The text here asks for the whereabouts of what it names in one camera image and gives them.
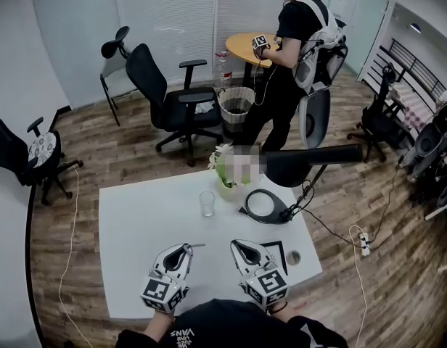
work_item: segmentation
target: table leg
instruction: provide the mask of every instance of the table leg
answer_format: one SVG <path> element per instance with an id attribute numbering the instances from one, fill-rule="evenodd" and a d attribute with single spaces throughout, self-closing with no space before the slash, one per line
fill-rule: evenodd
<path id="1" fill-rule="evenodd" d="M 243 86 L 246 88 L 251 87 L 251 72 L 253 71 L 253 65 L 249 62 L 246 62 L 245 65 L 245 76 L 243 78 Z"/>

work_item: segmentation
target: black shirt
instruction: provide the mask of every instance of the black shirt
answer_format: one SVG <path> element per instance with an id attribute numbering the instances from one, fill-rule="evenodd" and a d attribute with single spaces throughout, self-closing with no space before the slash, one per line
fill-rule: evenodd
<path id="1" fill-rule="evenodd" d="M 168 332 L 156 343 L 133 331 L 119 334 L 116 348 L 309 348 L 311 337 L 301 329 L 306 326 L 317 344 L 347 348 L 344 338 L 319 322 L 304 317 L 288 323 L 267 316 L 250 303 L 217 300 L 199 305 L 177 317 Z"/>
<path id="2" fill-rule="evenodd" d="M 312 0 L 317 4 L 325 23 L 328 24 L 328 9 L 321 0 Z M 280 38 L 295 38 L 303 44 L 322 28 L 322 24 L 312 9 L 300 2 L 292 1 L 283 7 L 279 15 L 279 30 L 276 35 Z"/>

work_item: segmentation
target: wicker basket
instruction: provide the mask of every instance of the wicker basket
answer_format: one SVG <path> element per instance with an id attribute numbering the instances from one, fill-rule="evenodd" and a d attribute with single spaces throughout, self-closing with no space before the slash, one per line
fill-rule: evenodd
<path id="1" fill-rule="evenodd" d="M 255 92 L 249 88 L 229 88 L 218 95 L 223 130 L 229 136 L 242 132 L 247 113 L 255 100 Z"/>

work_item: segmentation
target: black pants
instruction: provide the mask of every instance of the black pants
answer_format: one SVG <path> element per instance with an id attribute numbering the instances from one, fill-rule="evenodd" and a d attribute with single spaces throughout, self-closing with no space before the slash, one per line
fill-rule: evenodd
<path id="1" fill-rule="evenodd" d="M 269 78 L 266 98 L 261 104 Z M 263 86 L 256 96 L 256 103 L 261 105 L 253 104 L 246 116 L 242 134 L 234 145 L 252 146 L 263 126 L 273 120 L 274 128 L 262 148 L 264 151 L 280 150 L 287 143 L 291 119 L 303 96 L 305 91 L 296 84 L 291 69 L 272 65 L 265 71 Z"/>

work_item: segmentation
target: hand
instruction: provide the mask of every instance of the hand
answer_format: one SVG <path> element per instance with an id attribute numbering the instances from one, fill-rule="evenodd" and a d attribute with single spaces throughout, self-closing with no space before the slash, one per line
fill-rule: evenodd
<path id="1" fill-rule="evenodd" d="M 264 57 L 265 50 L 267 50 L 267 48 L 259 47 L 257 49 L 254 49 L 255 57 L 260 60 L 266 60 L 267 58 Z"/>

